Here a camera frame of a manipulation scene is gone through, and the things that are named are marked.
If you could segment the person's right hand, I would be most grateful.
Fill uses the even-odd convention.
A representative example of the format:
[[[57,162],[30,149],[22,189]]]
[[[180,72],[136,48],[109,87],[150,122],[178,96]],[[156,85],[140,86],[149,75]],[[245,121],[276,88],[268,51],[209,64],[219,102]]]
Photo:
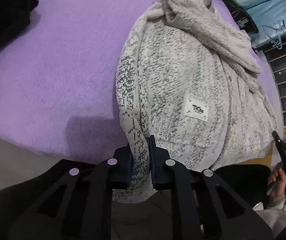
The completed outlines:
[[[269,194],[270,201],[276,202],[283,199],[286,188],[286,173],[283,170],[283,163],[278,163],[272,170],[268,178],[268,184],[270,183],[275,183],[275,187]]]

